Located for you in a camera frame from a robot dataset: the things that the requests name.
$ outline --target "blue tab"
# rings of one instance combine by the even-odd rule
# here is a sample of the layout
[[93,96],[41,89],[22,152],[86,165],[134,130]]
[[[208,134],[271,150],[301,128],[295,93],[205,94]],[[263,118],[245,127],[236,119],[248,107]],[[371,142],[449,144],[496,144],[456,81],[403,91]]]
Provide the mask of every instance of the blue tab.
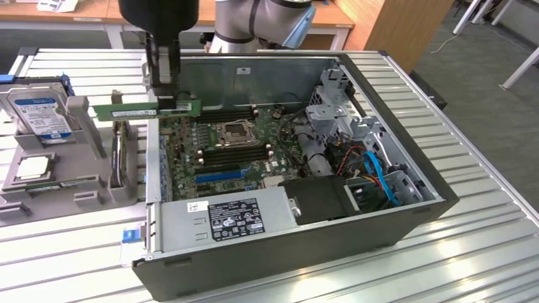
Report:
[[0,74],[0,83],[9,84],[13,82],[14,76],[12,74]]
[[140,242],[142,239],[140,238],[140,229],[128,229],[124,230],[121,243],[134,243]]

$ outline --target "blue hard drive label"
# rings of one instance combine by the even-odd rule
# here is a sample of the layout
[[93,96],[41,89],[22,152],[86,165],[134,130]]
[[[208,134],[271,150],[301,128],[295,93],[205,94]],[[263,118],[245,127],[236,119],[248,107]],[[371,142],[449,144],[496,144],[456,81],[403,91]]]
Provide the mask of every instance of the blue hard drive label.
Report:
[[38,137],[61,139],[70,136],[68,121],[58,113],[58,103],[53,98],[18,99],[14,105],[20,117]]

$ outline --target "gray carpet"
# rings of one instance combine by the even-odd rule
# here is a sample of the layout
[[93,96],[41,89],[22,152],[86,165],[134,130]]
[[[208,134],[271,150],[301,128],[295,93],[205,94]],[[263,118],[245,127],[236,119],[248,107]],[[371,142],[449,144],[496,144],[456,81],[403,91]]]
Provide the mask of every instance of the gray carpet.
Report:
[[448,102],[444,110],[503,176],[539,209],[539,69],[532,67],[508,91],[501,84],[532,48],[489,24],[469,24],[436,54],[457,18],[447,18],[415,71]]

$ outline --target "barcode sticker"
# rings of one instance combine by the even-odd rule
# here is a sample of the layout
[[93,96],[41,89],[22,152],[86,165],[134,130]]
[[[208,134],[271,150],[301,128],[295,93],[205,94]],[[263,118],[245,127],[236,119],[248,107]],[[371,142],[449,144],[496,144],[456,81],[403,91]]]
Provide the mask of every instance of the barcode sticker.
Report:
[[208,210],[208,201],[197,201],[187,203],[187,212],[193,213],[195,211]]
[[157,115],[157,110],[148,109],[148,110],[121,110],[117,112],[112,112],[112,116],[114,118],[118,117],[145,117],[145,116],[154,116]]

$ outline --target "slatted metal surface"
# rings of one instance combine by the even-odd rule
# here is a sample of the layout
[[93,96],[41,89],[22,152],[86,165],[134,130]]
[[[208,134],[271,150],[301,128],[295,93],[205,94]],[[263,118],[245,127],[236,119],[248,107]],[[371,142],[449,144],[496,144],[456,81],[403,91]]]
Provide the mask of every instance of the slatted metal surface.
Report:
[[[90,104],[144,99],[138,50],[41,49],[26,76],[72,77]],[[539,300],[536,213],[391,59],[349,53],[460,202],[393,246],[176,302],[529,302]],[[368,113],[368,105],[356,96]],[[0,114],[0,180],[13,126]],[[144,126],[138,136],[145,136]],[[140,140],[140,150],[145,141]],[[144,188],[140,186],[140,198]],[[120,266],[120,231],[141,204],[0,229],[0,302],[150,302]]]

